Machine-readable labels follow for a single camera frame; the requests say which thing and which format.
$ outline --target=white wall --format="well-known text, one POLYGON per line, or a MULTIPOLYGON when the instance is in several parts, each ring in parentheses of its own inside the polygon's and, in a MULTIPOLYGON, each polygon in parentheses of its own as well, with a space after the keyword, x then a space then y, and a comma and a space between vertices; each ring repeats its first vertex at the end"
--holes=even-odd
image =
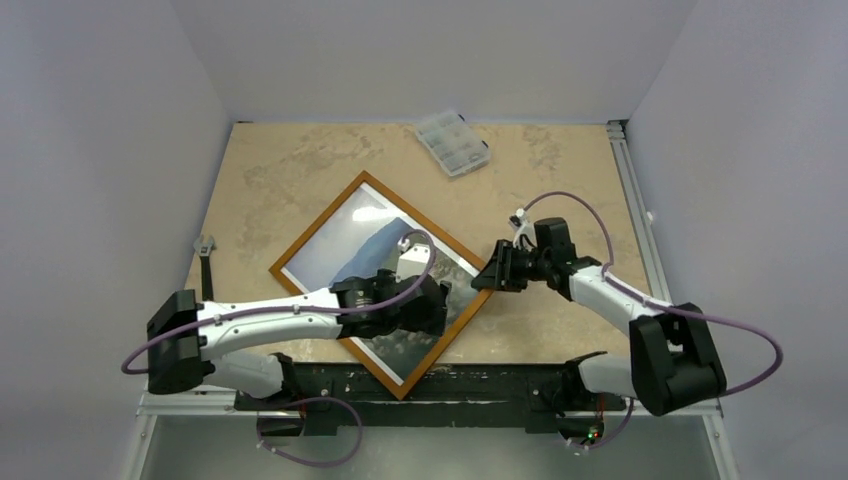
POLYGON ((0 471, 115 478, 229 129, 167 0, 0 6, 0 471))
MULTIPOLYGON (((674 298, 786 349, 771 380, 725 401, 746 479, 848 469, 846 86, 848 3, 700 0, 628 125, 674 298)), ((771 359, 714 331, 734 383, 771 359)))
POLYGON ((240 120, 628 118, 695 0, 172 0, 240 120))

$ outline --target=marble-patterned tabletop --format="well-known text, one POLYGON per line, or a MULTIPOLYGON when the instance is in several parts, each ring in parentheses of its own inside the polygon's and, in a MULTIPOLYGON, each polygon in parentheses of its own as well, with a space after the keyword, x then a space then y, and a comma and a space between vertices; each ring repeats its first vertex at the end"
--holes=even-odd
MULTIPOLYGON (((367 170, 483 260, 511 238, 507 218, 540 193, 567 190, 603 217, 616 254, 613 271, 647 291, 618 170, 601 125, 474 125, 492 150, 486 167, 449 179, 405 124, 236 124, 203 225, 215 237, 215 297, 245 302, 289 293, 268 268, 362 170, 367 170)), ((568 221, 578 254, 607 258, 601 231, 574 201, 551 198, 531 219, 568 221)), ((200 289, 195 257, 186 282, 200 289)), ((563 362, 607 350, 626 337, 593 312, 542 284, 495 293, 442 355, 441 363, 563 362)), ((334 340, 255 347, 297 361, 353 362, 334 340)))

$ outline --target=clear plastic organizer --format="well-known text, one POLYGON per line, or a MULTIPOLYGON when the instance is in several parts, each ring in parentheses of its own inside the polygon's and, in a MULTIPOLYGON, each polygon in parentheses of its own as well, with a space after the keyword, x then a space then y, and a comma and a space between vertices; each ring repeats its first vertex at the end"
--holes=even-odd
POLYGON ((450 177, 471 173, 489 163, 489 145, 454 111, 427 117, 415 134, 450 177))

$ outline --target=picture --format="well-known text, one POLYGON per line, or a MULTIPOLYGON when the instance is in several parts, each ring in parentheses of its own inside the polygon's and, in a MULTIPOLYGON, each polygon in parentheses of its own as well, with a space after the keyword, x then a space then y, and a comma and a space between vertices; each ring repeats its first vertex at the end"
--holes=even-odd
MULTIPOLYGON (((322 217, 271 268, 292 293, 329 287, 352 276, 371 277, 381 268, 394 271, 400 257, 398 241, 413 229, 424 230, 433 239, 436 262, 430 276, 452 286, 445 333, 439 337, 395 330, 372 339, 342 340, 400 399, 490 295, 471 288, 483 262, 366 172, 322 217)), ((426 245, 414 235, 410 241, 426 245)))

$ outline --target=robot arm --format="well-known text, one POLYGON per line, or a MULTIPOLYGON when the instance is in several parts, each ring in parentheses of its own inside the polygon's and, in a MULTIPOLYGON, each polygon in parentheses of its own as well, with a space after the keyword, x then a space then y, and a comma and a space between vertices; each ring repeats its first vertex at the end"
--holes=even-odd
POLYGON ((259 302, 198 304, 194 291, 176 292, 148 322, 148 339, 192 322, 203 326, 157 342, 148 350, 148 391, 171 394, 205 384, 256 399, 278 394, 294 398, 298 392, 291 359, 245 349, 297 339, 373 338, 396 329, 441 335, 451 287, 429 276, 412 295, 388 308, 336 313, 397 296, 418 279, 428 258, 429 248, 416 245, 400 256, 398 275, 379 270, 374 277, 351 277, 304 295, 259 302))
MULTIPOLYGON (((524 223, 513 217, 519 232, 524 223)), ((471 286, 519 292, 529 281, 544 281, 560 295, 598 313, 630 339, 630 357, 590 354, 566 364, 568 385, 581 392, 613 393, 637 398, 654 415, 664 415, 727 388, 721 361, 705 322, 643 305, 613 287, 627 287, 592 257, 578 257, 562 218, 535 222, 538 245, 526 249, 499 240, 486 267, 471 286)), ((652 304, 669 305, 651 299, 652 304)), ((700 310, 691 304, 681 310, 700 310)))

